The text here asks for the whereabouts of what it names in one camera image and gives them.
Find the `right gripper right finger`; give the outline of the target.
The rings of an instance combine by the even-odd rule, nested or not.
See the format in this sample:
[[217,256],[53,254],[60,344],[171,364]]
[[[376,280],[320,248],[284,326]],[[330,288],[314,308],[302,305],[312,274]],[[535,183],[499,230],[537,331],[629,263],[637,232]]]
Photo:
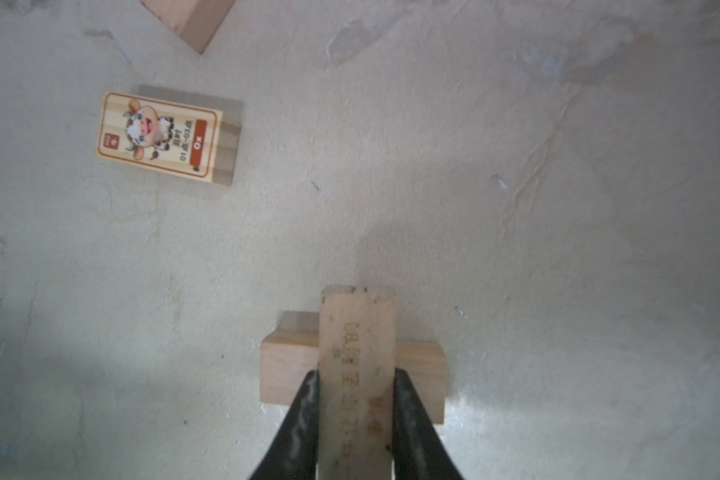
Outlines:
[[395,369],[392,457],[397,480],[462,480],[413,385]]

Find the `wood block numbered 72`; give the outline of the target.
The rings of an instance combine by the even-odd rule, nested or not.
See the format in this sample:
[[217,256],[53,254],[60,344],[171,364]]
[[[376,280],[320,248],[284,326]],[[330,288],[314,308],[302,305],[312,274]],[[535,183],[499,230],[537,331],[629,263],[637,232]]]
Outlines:
[[[283,311],[277,328],[259,347],[259,399],[289,406],[306,373],[318,368],[317,312]],[[447,360],[436,342],[399,340],[396,366],[405,370],[436,425],[445,421]]]

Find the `wood block numbered 31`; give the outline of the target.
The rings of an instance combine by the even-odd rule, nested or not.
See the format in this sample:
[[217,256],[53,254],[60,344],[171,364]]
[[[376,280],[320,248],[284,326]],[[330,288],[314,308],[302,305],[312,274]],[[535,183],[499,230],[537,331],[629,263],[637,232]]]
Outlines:
[[392,477],[398,302],[382,287],[331,285],[319,312],[319,479]]

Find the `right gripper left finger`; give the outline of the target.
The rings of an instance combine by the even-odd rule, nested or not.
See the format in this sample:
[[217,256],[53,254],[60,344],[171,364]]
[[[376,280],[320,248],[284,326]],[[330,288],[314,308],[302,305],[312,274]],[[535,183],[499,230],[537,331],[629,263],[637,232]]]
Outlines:
[[316,478],[319,387],[319,372],[308,371],[251,480]]

